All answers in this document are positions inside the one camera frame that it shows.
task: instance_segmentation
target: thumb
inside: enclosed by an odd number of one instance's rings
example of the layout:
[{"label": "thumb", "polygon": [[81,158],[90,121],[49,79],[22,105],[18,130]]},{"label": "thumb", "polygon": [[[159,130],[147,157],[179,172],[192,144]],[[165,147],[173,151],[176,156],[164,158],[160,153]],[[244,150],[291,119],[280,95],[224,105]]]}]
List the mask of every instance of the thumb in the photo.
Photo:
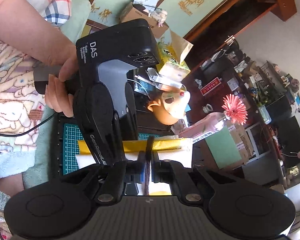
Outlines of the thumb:
[{"label": "thumb", "polygon": [[59,72],[59,80],[65,82],[69,80],[79,69],[77,55],[74,54],[69,57],[66,62],[63,64]]}]

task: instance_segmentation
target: ribbed gray surface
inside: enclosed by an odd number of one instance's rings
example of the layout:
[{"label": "ribbed gray surface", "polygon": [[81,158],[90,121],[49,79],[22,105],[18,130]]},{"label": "ribbed gray surface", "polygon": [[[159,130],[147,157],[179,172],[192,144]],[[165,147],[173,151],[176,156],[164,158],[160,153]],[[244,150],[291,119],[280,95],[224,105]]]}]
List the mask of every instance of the ribbed gray surface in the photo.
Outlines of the ribbed gray surface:
[{"label": "ribbed gray surface", "polygon": [[[12,238],[12,240],[21,239],[18,236]],[[99,239],[233,240],[235,238],[215,228],[200,208],[185,206],[175,196],[124,196],[120,203],[114,206],[97,209],[84,228],[62,238],[62,240]]]}]

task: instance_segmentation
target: metal bolt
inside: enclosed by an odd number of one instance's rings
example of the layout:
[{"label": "metal bolt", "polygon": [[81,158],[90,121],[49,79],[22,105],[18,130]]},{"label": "metal bolt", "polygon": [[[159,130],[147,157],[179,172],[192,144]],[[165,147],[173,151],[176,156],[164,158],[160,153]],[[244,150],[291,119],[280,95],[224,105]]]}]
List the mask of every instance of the metal bolt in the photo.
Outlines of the metal bolt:
[{"label": "metal bolt", "polygon": [[201,197],[198,194],[188,194],[186,195],[186,200],[190,202],[197,202],[201,200]]},{"label": "metal bolt", "polygon": [[98,200],[100,202],[110,202],[113,200],[113,196],[110,195],[110,194],[101,194],[99,197],[98,197]]}]

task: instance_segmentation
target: green paper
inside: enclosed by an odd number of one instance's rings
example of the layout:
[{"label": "green paper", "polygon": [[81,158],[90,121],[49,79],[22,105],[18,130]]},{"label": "green paper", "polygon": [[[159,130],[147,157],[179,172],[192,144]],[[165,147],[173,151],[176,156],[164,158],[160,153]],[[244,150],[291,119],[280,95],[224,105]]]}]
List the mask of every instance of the green paper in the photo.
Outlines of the green paper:
[{"label": "green paper", "polygon": [[225,126],[221,131],[210,135],[205,140],[219,169],[241,160],[241,155],[228,127]]}]

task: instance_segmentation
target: red sign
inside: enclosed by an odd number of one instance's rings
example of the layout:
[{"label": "red sign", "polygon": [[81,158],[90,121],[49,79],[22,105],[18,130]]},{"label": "red sign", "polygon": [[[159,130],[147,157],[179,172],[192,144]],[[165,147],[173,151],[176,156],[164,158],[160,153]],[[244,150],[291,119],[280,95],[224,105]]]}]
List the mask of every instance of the red sign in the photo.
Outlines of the red sign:
[{"label": "red sign", "polygon": [[210,91],[212,91],[213,89],[215,89],[220,84],[221,84],[221,81],[219,80],[219,78],[216,77],[209,84],[207,84],[206,86],[204,86],[203,88],[201,88],[200,92],[204,96],[204,95],[208,94]]}]

